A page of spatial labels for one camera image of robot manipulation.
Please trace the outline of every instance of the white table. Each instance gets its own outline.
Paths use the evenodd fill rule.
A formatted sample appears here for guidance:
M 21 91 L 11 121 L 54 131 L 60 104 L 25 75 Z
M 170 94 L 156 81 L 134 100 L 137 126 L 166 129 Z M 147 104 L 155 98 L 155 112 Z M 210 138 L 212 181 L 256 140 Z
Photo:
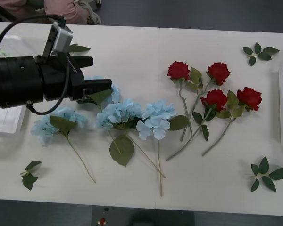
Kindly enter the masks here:
M 0 31 L 5 25 L 0 23 Z M 21 35 L 25 41 L 44 43 L 49 27 L 20 24 L 11 33 Z M 168 66 L 174 61 L 187 62 L 202 72 L 206 82 L 207 66 L 224 62 L 231 75 L 220 88 L 236 92 L 248 86 L 262 92 L 260 110 L 237 119 L 205 158 L 201 153 L 220 136 L 225 120 L 207 123 L 208 142 L 198 135 L 182 154 L 169 162 L 162 161 L 167 176 L 163 180 L 162 198 L 158 192 L 158 174 L 138 150 L 125 169 L 109 155 L 111 139 L 92 129 L 92 123 L 87 132 L 73 133 L 71 139 L 92 169 L 97 179 L 95 185 L 62 137 L 48 148 L 41 147 L 37 137 L 30 135 L 38 116 L 27 113 L 19 137 L 0 138 L 0 199 L 283 216 L 283 180 L 275 182 L 277 193 L 265 188 L 263 183 L 251 193 L 249 179 L 250 164 L 258 163 L 264 156 L 271 170 L 283 167 L 278 88 L 283 34 L 80 25 L 70 28 L 75 34 L 74 42 L 90 47 L 88 54 L 94 57 L 94 66 L 83 70 L 85 76 L 111 78 L 121 88 L 124 98 L 130 97 L 143 105 L 158 97 L 167 98 L 183 114 L 178 90 L 166 76 Z M 241 49 L 255 42 L 278 48 L 280 52 L 272 61 L 257 61 L 249 67 Z M 41 53 L 43 45 L 32 48 L 36 54 Z M 134 84 L 145 91 L 138 92 Z M 183 95 L 190 108 L 195 94 L 184 92 Z M 68 100 L 63 103 L 77 106 Z M 42 103 L 36 108 L 45 110 L 50 105 Z M 203 113 L 200 104 L 196 110 Z M 82 113 L 94 119 L 95 111 L 82 110 Z M 181 133 L 167 133 L 161 142 L 163 159 L 180 148 Z M 155 159 L 155 143 L 136 140 Z M 40 178 L 29 192 L 23 187 L 19 173 L 31 160 L 43 164 L 38 171 Z

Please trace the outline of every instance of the red rose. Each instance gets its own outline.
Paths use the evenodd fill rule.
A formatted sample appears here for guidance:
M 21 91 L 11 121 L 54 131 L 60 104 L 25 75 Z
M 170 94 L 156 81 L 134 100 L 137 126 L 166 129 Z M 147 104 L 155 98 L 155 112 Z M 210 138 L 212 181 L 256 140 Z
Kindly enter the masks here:
M 258 105 L 261 103 L 261 93 L 253 90 L 252 88 L 245 87 L 243 91 L 237 91 L 237 97 L 240 102 L 247 105 L 251 110 L 259 110 Z
M 207 98 L 201 97 L 200 99 L 205 107 L 207 105 L 209 106 L 217 105 L 215 110 L 219 112 L 221 110 L 225 110 L 223 106 L 226 104 L 228 98 L 226 95 L 223 94 L 221 90 L 215 89 L 208 92 Z
M 185 80 L 189 80 L 189 67 L 188 65 L 183 62 L 177 62 L 175 61 L 169 66 L 168 70 L 168 76 L 171 77 L 171 79 L 181 79 L 184 78 Z
M 214 63 L 211 67 L 208 67 L 209 75 L 216 80 L 218 85 L 222 85 L 222 82 L 230 75 L 226 64 Z

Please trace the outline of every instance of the green stem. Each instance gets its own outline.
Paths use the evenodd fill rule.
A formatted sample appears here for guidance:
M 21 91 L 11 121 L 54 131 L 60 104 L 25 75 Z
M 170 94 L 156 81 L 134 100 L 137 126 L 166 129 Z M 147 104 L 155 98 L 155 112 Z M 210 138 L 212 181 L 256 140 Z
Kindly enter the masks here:
M 157 151 L 157 154 L 158 154 L 158 165 L 159 165 L 159 170 L 161 171 L 161 167 L 160 167 L 160 158 L 159 158 L 159 140 L 157 140 L 157 148 L 158 148 L 158 151 Z M 160 197 L 162 197 L 162 177 L 161 177 L 161 174 L 159 174 L 159 181 L 160 181 Z
M 118 146 L 117 146 L 117 144 L 116 144 L 116 142 L 115 142 L 115 140 L 114 140 L 114 138 L 113 138 L 113 136 L 112 136 L 110 130 L 108 130 L 108 132 L 109 132 L 109 134 L 110 134 L 110 136 L 111 136 L 111 138 L 112 138 L 112 140 L 113 140 L 113 143 L 114 143 L 115 147 L 117 148 L 118 152 L 119 152 L 120 154 L 122 154 L 121 151 L 119 150 L 119 148 L 118 148 Z
M 209 116 L 209 114 L 211 113 L 212 111 L 212 108 L 209 109 L 207 115 L 204 117 L 203 121 L 201 122 L 201 124 L 199 125 L 199 127 L 197 128 L 197 130 L 193 133 L 193 135 L 191 136 L 191 138 L 188 140 L 188 142 L 177 152 L 175 152 L 174 154 L 172 154 L 170 157 L 168 157 L 166 159 L 166 161 L 169 161 L 171 160 L 172 158 L 174 158 L 175 156 L 179 155 L 180 152 L 182 152 L 186 147 L 187 145 L 192 141 L 192 139 L 194 138 L 194 136 L 197 134 L 197 132 L 200 130 L 201 126 L 204 124 L 204 122 L 206 121 L 207 117 Z
M 205 156 L 213 147 L 215 147 L 215 146 L 220 142 L 220 140 L 221 140 L 221 139 L 223 138 L 223 136 L 225 135 L 227 129 L 230 127 L 230 124 L 231 124 L 233 121 L 235 121 L 235 120 L 236 120 L 236 118 L 234 118 L 232 121 L 230 121 L 230 122 L 227 124 L 225 130 L 223 131 L 223 133 L 221 134 L 221 136 L 219 137 L 219 139 L 218 139 L 211 147 L 209 147 L 204 153 L 202 153 L 202 155 L 201 155 L 202 157 Z
M 138 144 L 127 134 L 126 135 L 143 153 L 144 155 L 147 157 L 147 159 L 153 164 L 153 166 L 158 170 L 158 172 L 164 177 L 166 178 L 166 176 L 159 170 L 159 168 L 157 168 L 157 166 L 155 165 L 155 163 L 147 156 L 147 154 L 142 150 L 141 147 L 138 146 Z
M 183 101 L 183 105 L 184 105 L 184 109 L 185 109 L 185 115 L 187 116 L 187 118 L 189 119 L 189 121 L 190 121 L 190 118 L 189 118 L 189 111 L 188 111 L 188 107 L 187 107 L 187 104 L 186 104 L 186 102 L 185 102 L 185 98 L 183 97 L 183 96 L 181 96 L 181 92 L 182 92 L 182 88 L 183 88 L 183 82 L 182 81 L 180 81 L 180 85 L 179 85 L 179 96 L 180 96 L 180 98 L 182 99 L 182 101 Z M 193 134 L 193 131 L 192 131 L 192 125 L 191 125 L 191 122 L 190 122 L 190 133 L 191 133 L 191 135 Z M 186 132 L 186 127 L 184 128 L 184 130 L 183 130 L 183 134 L 182 134 L 182 136 L 181 136 L 181 138 L 180 138 L 180 141 L 182 142 L 183 141 L 183 138 L 184 138 L 184 135 L 185 135 L 185 132 Z
M 94 183 L 96 183 L 95 179 L 93 179 L 93 177 L 90 175 L 88 169 L 87 169 L 87 166 L 85 165 L 83 159 L 80 157 L 79 153 L 75 150 L 75 148 L 72 146 L 70 140 L 68 139 L 68 136 L 65 136 L 66 140 L 68 141 L 68 143 L 70 144 L 70 146 L 72 147 L 72 149 L 75 151 L 76 155 L 79 157 L 79 159 L 81 160 L 81 162 L 83 163 L 88 175 L 90 176 L 90 178 L 94 181 Z

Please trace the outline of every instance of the leaf sprig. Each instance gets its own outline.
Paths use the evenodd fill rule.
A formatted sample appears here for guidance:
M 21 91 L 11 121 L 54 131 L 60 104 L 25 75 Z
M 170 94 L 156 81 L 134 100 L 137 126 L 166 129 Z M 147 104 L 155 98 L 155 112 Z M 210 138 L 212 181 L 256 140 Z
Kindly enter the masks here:
M 253 50 L 250 47 L 243 47 L 243 51 L 248 55 L 247 58 L 249 59 L 250 66 L 253 66 L 256 63 L 255 56 L 258 56 L 261 60 L 271 60 L 271 55 L 279 52 L 278 49 L 273 47 L 266 47 L 262 50 L 262 47 L 259 43 L 255 44 L 255 54 L 253 54 Z
M 37 181 L 38 177 L 34 177 L 32 175 L 33 168 L 41 164 L 41 161 L 32 161 L 28 164 L 28 166 L 25 168 L 25 171 L 23 173 L 20 173 L 22 177 L 22 183 L 23 185 L 28 189 L 32 190 L 33 184 Z
M 251 187 L 251 192 L 254 192 L 259 187 L 259 180 L 258 177 L 261 176 L 263 183 L 272 191 L 277 192 L 275 185 L 272 180 L 281 180 L 283 179 L 283 168 L 279 168 L 273 172 L 271 172 L 269 175 L 267 174 L 269 170 L 269 163 L 266 157 L 264 157 L 259 164 L 259 166 L 255 164 L 251 164 L 251 170 L 254 173 L 254 176 L 256 178 L 255 182 L 253 183 Z

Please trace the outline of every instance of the pink sleeve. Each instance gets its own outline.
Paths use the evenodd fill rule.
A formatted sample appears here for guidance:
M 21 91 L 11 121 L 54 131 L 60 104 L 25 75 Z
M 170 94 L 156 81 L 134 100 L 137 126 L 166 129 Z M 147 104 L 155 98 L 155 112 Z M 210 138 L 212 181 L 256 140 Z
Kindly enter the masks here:
M 63 15 L 68 24 L 87 24 L 88 11 L 73 0 L 45 0 L 44 2 L 47 15 Z

